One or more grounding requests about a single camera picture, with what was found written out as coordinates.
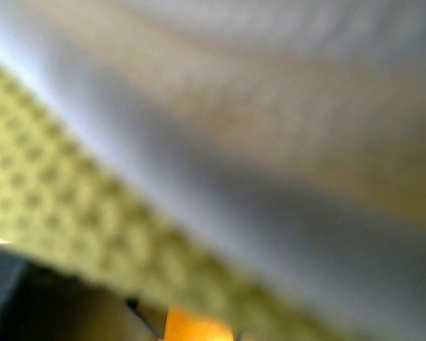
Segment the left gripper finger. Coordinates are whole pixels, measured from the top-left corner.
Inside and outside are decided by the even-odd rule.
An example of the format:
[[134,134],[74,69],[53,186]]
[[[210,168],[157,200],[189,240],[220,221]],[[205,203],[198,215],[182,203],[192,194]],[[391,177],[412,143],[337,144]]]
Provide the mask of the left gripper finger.
[[0,247],[0,340],[158,340],[163,312]]

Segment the yellow pikachu pillowcase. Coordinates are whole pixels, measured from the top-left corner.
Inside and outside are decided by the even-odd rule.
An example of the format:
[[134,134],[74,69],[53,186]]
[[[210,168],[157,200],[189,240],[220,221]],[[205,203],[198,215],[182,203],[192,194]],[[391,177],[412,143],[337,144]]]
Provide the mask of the yellow pikachu pillowcase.
[[233,332],[224,323],[189,313],[179,307],[168,309],[165,341],[232,341]]

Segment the white pillow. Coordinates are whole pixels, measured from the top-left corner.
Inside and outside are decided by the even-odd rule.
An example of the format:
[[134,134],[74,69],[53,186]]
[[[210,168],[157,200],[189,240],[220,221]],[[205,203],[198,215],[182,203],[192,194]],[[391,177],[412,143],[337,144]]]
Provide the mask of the white pillow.
[[0,1],[0,240],[251,340],[426,340],[426,1]]

